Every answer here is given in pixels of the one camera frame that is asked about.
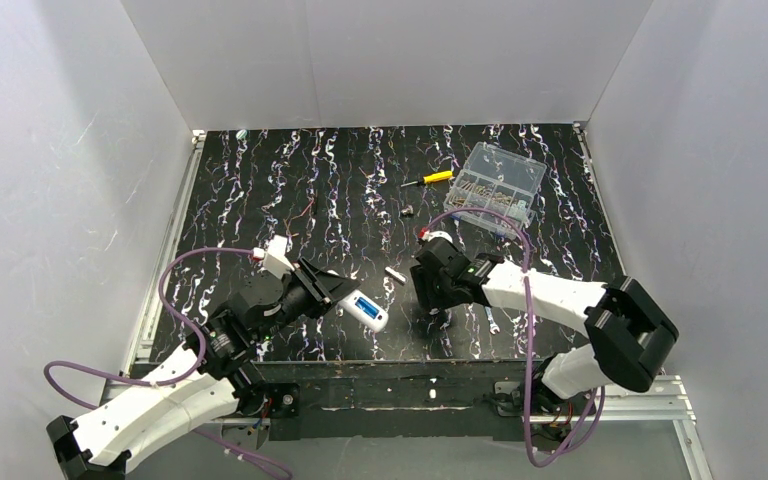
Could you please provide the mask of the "blue battery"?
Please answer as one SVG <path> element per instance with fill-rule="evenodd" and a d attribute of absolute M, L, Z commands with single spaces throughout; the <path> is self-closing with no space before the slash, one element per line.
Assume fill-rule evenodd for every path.
<path fill-rule="evenodd" d="M 378 306 L 365 297 L 359 297 L 355 301 L 355 306 L 362 310 L 364 314 L 371 319 L 376 319 L 380 315 L 380 309 Z"/>

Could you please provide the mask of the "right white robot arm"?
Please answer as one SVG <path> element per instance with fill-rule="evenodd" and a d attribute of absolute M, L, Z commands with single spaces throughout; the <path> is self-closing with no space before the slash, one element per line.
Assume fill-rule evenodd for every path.
<path fill-rule="evenodd" d="M 585 282 L 526 271 L 499 255 L 470 258 L 446 238 L 426 241 L 410 273 L 425 310 L 463 304 L 517 309 L 582 334 L 587 345 L 556 354 L 531 376 L 546 399 L 567 400 L 606 385 L 645 393 L 679 332 L 635 279 Z"/>

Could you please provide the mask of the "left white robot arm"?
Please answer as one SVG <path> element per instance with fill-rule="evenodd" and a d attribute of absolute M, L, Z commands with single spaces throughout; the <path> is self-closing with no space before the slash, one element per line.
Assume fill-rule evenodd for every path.
<path fill-rule="evenodd" d="M 46 427 L 67 479 L 123 479 L 148 456 L 199 426 L 233 413 L 291 415 L 294 383 L 268 383 L 254 365 L 258 347 L 301 317 L 334 307 L 374 331 L 388 316 L 356 280 L 301 259 L 280 275 L 262 272 L 217 307 L 206 322 L 139 384 L 77 417 Z"/>

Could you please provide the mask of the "white remote control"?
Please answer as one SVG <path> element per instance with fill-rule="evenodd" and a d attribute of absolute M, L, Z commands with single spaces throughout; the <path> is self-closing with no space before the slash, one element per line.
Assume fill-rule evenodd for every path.
<path fill-rule="evenodd" d="M 337 293 L 332 297 L 337 307 L 373 333 L 379 333 L 386 327 L 389 320 L 387 310 L 360 289 L 360 281 L 338 275 L 333 270 L 328 270 L 327 274 L 340 281 Z"/>

